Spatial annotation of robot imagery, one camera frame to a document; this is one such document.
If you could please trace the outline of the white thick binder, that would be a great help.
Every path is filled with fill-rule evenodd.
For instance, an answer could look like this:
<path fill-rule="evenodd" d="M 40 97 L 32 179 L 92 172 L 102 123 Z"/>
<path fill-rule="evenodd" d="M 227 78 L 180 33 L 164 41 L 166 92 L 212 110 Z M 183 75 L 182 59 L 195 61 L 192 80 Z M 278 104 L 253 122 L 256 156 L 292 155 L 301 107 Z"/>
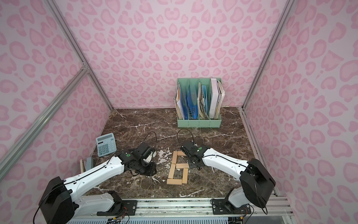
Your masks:
<path fill-rule="evenodd" d="M 219 91 L 217 79 L 211 78 L 210 81 L 211 81 L 211 103 L 210 103 L 209 115 L 210 115 L 210 119 L 214 119 L 218 98 L 220 96 L 220 91 Z"/>

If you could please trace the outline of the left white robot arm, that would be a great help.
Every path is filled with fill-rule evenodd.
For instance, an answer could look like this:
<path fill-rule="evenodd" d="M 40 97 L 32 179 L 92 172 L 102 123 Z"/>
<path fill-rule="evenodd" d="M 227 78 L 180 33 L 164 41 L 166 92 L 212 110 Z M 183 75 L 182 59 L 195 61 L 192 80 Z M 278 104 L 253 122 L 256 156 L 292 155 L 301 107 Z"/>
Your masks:
<path fill-rule="evenodd" d="M 135 205 L 126 205 L 117 192 L 110 190 L 97 196 L 86 196 L 90 189 L 106 180 L 134 171 L 137 175 L 157 173 L 153 162 L 155 149 L 147 143 L 137 148 L 116 151 L 109 160 L 73 177 L 55 177 L 49 181 L 38 205 L 48 224 L 66 224 L 72 218 L 95 213 L 114 218 L 128 216 Z"/>

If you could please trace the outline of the stack of paper magazines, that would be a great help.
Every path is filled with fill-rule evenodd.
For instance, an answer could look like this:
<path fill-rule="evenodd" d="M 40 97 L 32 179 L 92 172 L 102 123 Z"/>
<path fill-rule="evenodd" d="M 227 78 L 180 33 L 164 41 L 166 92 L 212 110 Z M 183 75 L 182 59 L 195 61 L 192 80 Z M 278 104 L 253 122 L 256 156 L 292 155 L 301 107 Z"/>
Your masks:
<path fill-rule="evenodd" d="M 216 106 L 216 110 L 215 110 L 215 114 L 214 114 L 214 119 L 219 119 L 219 115 L 220 115 L 220 109 L 225 97 L 225 91 L 224 88 L 222 86 L 221 81 L 217 80 L 217 86 L 218 86 L 218 90 L 219 90 L 219 97 L 218 97 L 218 101 L 217 101 L 217 106 Z"/>

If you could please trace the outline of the blue plastic folders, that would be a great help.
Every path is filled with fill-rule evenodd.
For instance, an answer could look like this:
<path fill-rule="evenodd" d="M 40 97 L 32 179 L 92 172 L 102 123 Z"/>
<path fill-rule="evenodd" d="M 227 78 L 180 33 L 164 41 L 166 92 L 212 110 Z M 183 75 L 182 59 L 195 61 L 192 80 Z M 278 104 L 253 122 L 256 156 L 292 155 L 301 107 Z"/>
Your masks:
<path fill-rule="evenodd" d="M 189 119 L 198 119 L 199 110 L 198 110 L 198 91 L 195 85 L 189 84 L 184 91 L 185 104 L 188 111 Z"/>

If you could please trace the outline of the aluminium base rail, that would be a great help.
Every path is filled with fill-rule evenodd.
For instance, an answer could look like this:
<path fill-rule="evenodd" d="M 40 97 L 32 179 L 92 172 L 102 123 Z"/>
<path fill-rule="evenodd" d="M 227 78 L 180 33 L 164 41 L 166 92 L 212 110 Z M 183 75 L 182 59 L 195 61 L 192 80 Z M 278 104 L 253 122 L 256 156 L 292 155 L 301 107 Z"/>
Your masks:
<path fill-rule="evenodd" d="M 134 216 L 125 216 L 128 218 L 150 218 L 150 217 L 183 217 L 189 219 L 191 217 L 239 217 L 247 220 L 250 216 L 273 216 L 290 219 L 293 216 L 293 210 L 285 197 L 277 197 L 271 195 L 266 208 L 262 209 L 253 204 L 249 204 L 252 210 L 250 215 L 214 215 L 211 198 L 138 198 L 137 209 Z M 81 217 L 112 217 L 97 216 L 95 213 L 77 216 Z"/>

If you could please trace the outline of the teal desk calculator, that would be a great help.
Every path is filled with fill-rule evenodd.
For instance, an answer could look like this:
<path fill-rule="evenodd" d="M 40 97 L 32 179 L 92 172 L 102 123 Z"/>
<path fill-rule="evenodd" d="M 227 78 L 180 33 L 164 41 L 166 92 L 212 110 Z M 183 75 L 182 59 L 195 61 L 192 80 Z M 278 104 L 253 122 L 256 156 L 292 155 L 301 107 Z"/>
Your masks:
<path fill-rule="evenodd" d="M 115 153 L 117 150 L 113 133 L 108 133 L 96 138 L 98 156 L 103 157 Z"/>

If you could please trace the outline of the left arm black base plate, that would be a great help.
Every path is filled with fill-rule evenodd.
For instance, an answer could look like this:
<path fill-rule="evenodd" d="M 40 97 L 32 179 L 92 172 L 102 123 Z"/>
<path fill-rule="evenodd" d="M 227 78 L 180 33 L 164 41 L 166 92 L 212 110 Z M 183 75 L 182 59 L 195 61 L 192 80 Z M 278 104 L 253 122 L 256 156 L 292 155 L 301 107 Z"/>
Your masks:
<path fill-rule="evenodd" d="M 136 213 L 137 204 L 137 200 L 122 200 L 121 202 L 115 202 L 109 210 L 97 212 L 97 216 L 118 217 L 125 214 L 134 216 Z"/>

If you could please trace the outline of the wooden block slanted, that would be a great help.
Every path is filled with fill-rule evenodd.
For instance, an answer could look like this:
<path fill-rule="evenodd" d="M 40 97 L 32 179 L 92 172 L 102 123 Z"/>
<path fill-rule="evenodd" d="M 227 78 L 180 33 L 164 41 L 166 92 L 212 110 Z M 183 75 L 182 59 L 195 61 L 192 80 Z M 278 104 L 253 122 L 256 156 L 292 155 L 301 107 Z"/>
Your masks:
<path fill-rule="evenodd" d="M 168 185 L 182 185 L 183 182 L 182 182 L 182 179 L 171 179 L 171 178 L 168 178 L 168 179 L 167 179 L 167 184 L 168 184 Z"/>

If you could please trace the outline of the aluminium corner frame post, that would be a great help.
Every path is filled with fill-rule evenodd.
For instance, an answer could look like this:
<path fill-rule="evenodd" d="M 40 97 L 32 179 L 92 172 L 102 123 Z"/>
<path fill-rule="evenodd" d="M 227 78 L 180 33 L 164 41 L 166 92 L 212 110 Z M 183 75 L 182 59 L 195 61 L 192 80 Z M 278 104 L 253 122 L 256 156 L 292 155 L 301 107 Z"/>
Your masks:
<path fill-rule="evenodd" d="M 271 56 L 272 52 L 274 51 L 274 48 L 280 38 L 280 35 L 282 34 L 283 29 L 285 28 L 296 4 L 297 4 L 297 1 L 295 1 L 295 0 L 286 1 L 285 7 L 283 8 L 283 11 L 279 17 L 278 23 L 272 33 L 271 38 L 269 39 L 269 42 L 268 42 L 268 45 L 264 52 L 264 55 L 260 61 L 259 67 L 256 71 L 253 82 L 249 88 L 248 94 L 243 102 L 243 105 L 242 105 L 243 111 L 245 111 L 249 107 L 249 103 L 254 95 L 254 91 L 258 85 L 258 82 L 260 81 L 263 71 L 264 71 L 267 63 L 269 62 L 270 56 Z"/>

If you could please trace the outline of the left rear aluminium post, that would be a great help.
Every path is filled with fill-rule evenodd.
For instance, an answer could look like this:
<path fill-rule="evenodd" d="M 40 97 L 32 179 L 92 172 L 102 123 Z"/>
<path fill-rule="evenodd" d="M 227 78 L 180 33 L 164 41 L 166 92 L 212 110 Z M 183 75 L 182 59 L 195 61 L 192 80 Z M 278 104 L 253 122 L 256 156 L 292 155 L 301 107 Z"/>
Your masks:
<path fill-rule="evenodd" d="M 75 35 L 73 34 L 69 25 L 67 24 L 65 17 L 63 16 L 62 12 L 60 11 L 56 1 L 45 0 L 44 3 L 47 5 L 49 11 L 53 15 L 57 25 L 62 30 L 64 36 L 68 40 L 74 53 L 76 54 L 76 56 L 79 58 L 79 60 L 83 64 L 83 68 L 85 68 L 88 71 L 89 76 L 90 76 L 92 82 L 94 83 L 94 86 L 97 88 L 97 90 L 99 92 L 99 95 L 102 97 L 102 99 L 104 100 L 104 102 L 106 103 L 106 105 L 108 106 L 110 111 L 113 110 L 114 109 L 113 105 L 111 104 L 103 87 L 100 85 L 98 78 L 96 77 L 93 69 L 91 68 L 91 66 L 89 64 L 89 60 L 86 58 L 83 50 L 81 49 L 81 47 L 79 45 L 79 42 L 76 40 Z"/>

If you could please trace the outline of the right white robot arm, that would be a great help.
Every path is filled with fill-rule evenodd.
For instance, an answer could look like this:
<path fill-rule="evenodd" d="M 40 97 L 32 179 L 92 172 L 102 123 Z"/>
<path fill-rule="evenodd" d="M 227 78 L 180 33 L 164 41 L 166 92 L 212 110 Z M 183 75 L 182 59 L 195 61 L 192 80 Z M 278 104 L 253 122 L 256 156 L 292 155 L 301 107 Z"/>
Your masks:
<path fill-rule="evenodd" d="M 233 214 L 250 203 L 262 209 L 266 208 L 276 181 L 258 159 L 239 160 L 211 147 L 197 146 L 190 141 L 182 144 L 181 151 L 187 156 L 190 168 L 216 168 L 240 182 L 241 187 L 232 189 L 220 205 L 227 212 Z"/>

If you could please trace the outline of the teal cream stapler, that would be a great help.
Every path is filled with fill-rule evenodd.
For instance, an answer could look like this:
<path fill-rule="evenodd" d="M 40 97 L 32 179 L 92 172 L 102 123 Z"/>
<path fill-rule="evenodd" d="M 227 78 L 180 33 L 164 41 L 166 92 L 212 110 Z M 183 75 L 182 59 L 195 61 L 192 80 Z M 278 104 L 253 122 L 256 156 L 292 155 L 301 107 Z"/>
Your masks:
<path fill-rule="evenodd" d="M 94 167 L 94 160 L 92 157 L 88 157 L 87 159 L 81 159 L 80 163 L 80 172 L 84 173 Z"/>

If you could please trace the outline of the wooden block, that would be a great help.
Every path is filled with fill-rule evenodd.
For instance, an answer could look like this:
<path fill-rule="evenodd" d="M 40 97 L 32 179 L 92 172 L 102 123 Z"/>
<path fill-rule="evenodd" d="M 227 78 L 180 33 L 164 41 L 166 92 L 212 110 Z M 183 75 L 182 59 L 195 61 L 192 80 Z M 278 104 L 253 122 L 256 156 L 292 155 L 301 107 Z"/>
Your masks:
<path fill-rule="evenodd" d="M 186 154 L 182 151 L 177 151 L 177 156 L 186 156 Z"/>
<path fill-rule="evenodd" d="M 188 173 L 189 173 L 189 168 L 184 168 L 183 169 L 183 176 L 182 176 L 182 184 L 187 184 L 187 182 L 188 182 Z"/>
<path fill-rule="evenodd" d="M 177 163 L 177 157 L 178 157 L 178 152 L 174 151 L 173 154 L 172 154 L 172 164 Z"/>
<path fill-rule="evenodd" d="M 188 168 L 189 168 L 188 163 L 177 163 L 176 164 L 176 169 L 188 169 Z"/>
<path fill-rule="evenodd" d="M 169 175 L 168 175 L 168 178 L 169 178 L 169 179 L 173 179 L 175 169 L 176 169 L 176 164 L 175 164 L 175 163 L 172 163 L 172 164 L 171 164 L 171 167 L 170 167 Z"/>

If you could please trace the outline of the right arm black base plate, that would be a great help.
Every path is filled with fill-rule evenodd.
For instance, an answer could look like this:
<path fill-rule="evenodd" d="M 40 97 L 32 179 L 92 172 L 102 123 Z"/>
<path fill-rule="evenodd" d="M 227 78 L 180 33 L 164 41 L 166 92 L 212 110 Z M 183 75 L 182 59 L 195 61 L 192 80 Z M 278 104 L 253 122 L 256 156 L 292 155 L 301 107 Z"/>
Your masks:
<path fill-rule="evenodd" d="M 249 204 L 245 204 L 241 207 L 235 207 L 228 199 L 215 199 L 210 200 L 214 215 L 240 215 L 246 216 L 252 213 Z"/>

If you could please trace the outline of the clear sleeve printed paper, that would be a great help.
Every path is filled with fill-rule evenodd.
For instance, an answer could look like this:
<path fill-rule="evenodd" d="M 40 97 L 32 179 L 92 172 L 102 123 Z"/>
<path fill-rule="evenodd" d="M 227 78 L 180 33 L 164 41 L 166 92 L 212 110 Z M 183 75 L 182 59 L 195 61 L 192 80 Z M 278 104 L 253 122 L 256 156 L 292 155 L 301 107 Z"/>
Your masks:
<path fill-rule="evenodd" d="M 174 101 L 175 101 L 175 107 L 176 107 L 178 119 L 184 119 L 185 116 L 184 116 L 183 105 L 182 105 L 182 102 L 181 102 L 180 84 L 177 85 L 177 90 L 176 90 L 176 95 L 175 95 Z"/>

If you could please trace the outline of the diagonal aluminium frame bar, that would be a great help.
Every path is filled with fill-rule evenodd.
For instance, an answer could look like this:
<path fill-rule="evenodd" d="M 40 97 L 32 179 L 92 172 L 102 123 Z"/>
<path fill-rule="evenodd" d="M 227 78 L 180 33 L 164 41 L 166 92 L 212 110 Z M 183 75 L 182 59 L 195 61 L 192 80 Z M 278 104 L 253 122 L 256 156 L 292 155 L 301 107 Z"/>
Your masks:
<path fill-rule="evenodd" d="M 83 78 L 88 74 L 88 67 L 83 66 L 76 76 L 65 86 L 63 90 L 54 98 L 49 106 L 32 123 L 29 129 L 19 138 L 19 140 L 10 148 L 9 152 L 1 161 L 1 180 L 10 172 L 13 166 L 22 157 L 30 144 L 37 138 L 48 122 L 54 117 L 57 111 L 62 107 Z"/>

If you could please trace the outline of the green plastic file organizer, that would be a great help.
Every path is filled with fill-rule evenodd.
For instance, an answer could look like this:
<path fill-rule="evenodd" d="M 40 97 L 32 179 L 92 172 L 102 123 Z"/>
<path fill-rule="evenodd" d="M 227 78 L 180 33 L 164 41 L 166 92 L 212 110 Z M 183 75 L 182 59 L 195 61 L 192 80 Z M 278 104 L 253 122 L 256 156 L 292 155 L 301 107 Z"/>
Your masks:
<path fill-rule="evenodd" d="M 219 128 L 224 97 L 220 79 L 178 78 L 174 97 L 178 127 Z"/>

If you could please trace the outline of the teal mesh folder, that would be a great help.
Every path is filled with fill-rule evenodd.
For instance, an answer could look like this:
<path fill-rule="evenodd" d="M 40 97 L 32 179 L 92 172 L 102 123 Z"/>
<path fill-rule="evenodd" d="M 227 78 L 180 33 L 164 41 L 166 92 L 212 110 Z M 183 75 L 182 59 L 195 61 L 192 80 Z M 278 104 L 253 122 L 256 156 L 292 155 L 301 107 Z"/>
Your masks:
<path fill-rule="evenodd" d="M 203 99 L 204 99 L 204 109 L 205 109 L 206 114 L 209 114 L 207 87 L 205 85 L 202 85 L 201 88 L 202 88 L 202 94 L 203 94 Z"/>

